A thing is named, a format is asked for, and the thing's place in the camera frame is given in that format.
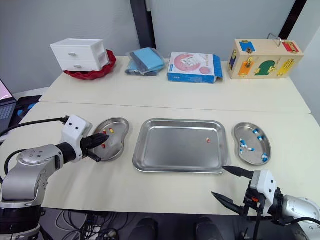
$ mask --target blue and white capsule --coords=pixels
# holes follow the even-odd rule
[[[259,134],[259,129],[256,128],[255,130],[252,131],[255,135],[258,135]]]

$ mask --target gray wall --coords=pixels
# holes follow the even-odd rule
[[[129,0],[0,0],[2,81],[13,93],[50,86],[62,73],[50,44],[66,38],[140,48]]]
[[[320,1],[308,0],[289,39],[304,49],[304,57],[291,73],[296,88],[320,124]]]
[[[278,35],[295,0],[150,0],[157,50],[214,53],[222,61],[234,39]]]
[[[307,0],[288,39],[298,43],[305,51],[320,27],[320,1]]]

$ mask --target laptop screen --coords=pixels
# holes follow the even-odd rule
[[[0,80],[0,103],[2,104],[8,101],[15,101],[15,99],[4,83]]]

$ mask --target laptop keyboard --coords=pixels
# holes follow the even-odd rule
[[[0,107],[0,120],[7,119],[10,116],[13,107],[13,104]]]

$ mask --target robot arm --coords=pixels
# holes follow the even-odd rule
[[[296,221],[293,222],[299,223],[310,239],[320,236],[320,207],[304,197],[284,196],[280,188],[276,187],[276,181],[269,170],[248,171],[235,166],[223,168],[238,177],[250,179],[243,200],[244,206],[238,206],[232,199],[212,192],[226,208],[243,217],[247,217],[252,208],[257,211],[258,217],[271,215],[271,221],[281,226],[289,225],[292,223],[289,219],[294,218]]]
[[[87,137],[92,124],[72,115],[66,122],[60,144],[27,149],[3,180],[0,191],[0,240],[38,236],[38,224],[49,177],[68,162],[90,157],[101,159],[93,149],[108,139],[98,133]]]

